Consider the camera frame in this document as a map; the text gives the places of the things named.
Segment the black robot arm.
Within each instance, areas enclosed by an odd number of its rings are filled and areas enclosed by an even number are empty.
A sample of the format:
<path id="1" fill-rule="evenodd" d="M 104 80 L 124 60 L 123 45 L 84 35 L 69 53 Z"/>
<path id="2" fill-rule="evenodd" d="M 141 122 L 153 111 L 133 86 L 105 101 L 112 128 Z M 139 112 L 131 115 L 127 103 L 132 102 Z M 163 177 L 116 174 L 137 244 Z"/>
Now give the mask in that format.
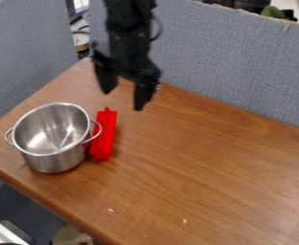
<path id="1" fill-rule="evenodd" d="M 104 94 L 117 86 L 123 77 L 135 83 L 135 111 L 141 111 L 160 86 L 161 70 L 149 58 L 151 42 L 161 34 L 151 34 L 156 16 L 156 0 L 104 0 L 107 9 L 105 31 L 108 54 L 99 42 L 92 42 L 95 74 Z"/>

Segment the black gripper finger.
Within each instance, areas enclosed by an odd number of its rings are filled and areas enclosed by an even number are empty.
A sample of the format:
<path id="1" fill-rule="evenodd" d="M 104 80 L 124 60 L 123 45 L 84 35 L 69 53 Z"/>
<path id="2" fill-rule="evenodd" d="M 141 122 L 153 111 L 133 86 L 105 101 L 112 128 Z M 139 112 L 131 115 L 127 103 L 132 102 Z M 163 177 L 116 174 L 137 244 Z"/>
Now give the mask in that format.
<path id="1" fill-rule="evenodd" d="M 135 111 L 141 111 L 160 87 L 159 76 L 137 76 L 135 82 Z"/>
<path id="2" fill-rule="evenodd" d="M 104 94 L 107 95 L 117 86 L 117 66 L 111 59 L 93 60 L 95 73 Z"/>

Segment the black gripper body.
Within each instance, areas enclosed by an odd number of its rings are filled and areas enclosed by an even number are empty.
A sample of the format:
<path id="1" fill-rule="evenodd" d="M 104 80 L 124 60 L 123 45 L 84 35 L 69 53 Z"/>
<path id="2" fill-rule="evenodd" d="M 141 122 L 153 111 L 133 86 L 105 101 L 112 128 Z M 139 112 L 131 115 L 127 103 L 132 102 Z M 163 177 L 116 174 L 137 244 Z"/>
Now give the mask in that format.
<path id="1" fill-rule="evenodd" d="M 133 81 L 137 76 L 161 76 L 161 71 L 149 58 L 151 25 L 140 25 L 131 31 L 107 31 L 107 40 L 91 43 L 92 61 L 111 59 L 116 62 L 117 77 Z"/>

